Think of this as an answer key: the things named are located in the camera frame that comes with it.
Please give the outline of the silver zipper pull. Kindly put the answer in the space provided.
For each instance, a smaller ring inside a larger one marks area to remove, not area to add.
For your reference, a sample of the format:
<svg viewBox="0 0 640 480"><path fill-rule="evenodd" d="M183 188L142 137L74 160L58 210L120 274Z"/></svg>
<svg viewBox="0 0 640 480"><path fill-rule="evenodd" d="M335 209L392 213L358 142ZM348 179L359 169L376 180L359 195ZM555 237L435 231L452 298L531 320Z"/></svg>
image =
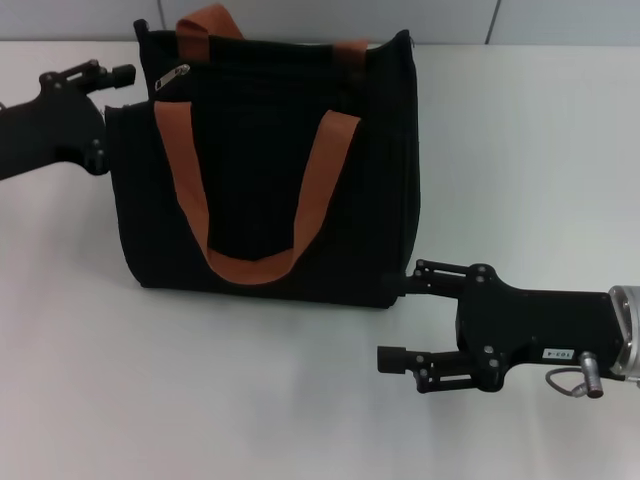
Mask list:
<svg viewBox="0 0 640 480"><path fill-rule="evenodd" d="M158 80L155 81L154 91L155 92L160 91L161 89L166 87L169 83L171 83L173 80L187 75L190 70L191 70L191 67L189 64L181 64L172 68L167 73L162 75Z"/></svg>

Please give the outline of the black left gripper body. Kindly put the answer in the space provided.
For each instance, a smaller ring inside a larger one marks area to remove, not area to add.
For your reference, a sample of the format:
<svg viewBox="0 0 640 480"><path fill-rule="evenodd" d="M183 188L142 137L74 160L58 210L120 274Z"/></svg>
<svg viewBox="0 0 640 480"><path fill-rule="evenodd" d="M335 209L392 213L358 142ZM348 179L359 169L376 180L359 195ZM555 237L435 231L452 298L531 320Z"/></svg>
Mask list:
<svg viewBox="0 0 640 480"><path fill-rule="evenodd" d="M0 104L0 181L62 162L106 174L105 122L89 94L107 88L107 77L105 71L46 72L35 99Z"/></svg>

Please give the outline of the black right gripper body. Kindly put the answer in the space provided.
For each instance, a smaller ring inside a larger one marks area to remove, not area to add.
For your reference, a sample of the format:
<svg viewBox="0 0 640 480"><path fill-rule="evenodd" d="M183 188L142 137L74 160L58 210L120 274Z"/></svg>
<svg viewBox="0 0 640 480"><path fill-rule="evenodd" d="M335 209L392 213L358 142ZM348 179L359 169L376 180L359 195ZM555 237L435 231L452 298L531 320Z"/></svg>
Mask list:
<svg viewBox="0 0 640 480"><path fill-rule="evenodd" d="M623 337L606 292L526 290L507 285L489 265L474 264L458 299L457 343L476 365L479 390L500 390L522 364L577 366L595 356L601 377L612 368Z"/></svg>

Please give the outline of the black food bag orange handles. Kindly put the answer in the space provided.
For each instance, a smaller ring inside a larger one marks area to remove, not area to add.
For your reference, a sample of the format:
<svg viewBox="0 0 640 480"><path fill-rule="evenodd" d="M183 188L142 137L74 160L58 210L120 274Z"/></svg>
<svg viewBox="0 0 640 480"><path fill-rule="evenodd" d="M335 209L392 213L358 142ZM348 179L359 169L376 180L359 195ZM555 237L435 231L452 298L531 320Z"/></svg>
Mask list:
<svg viewBox="0 0 640 480"><path fill-rule="evenodd" d="M148 98L108 109L106 140L140 285L393 305L381 280L405 273L420 212L409 32L377 47L251 41L219 4L134 30Z"/></svg>

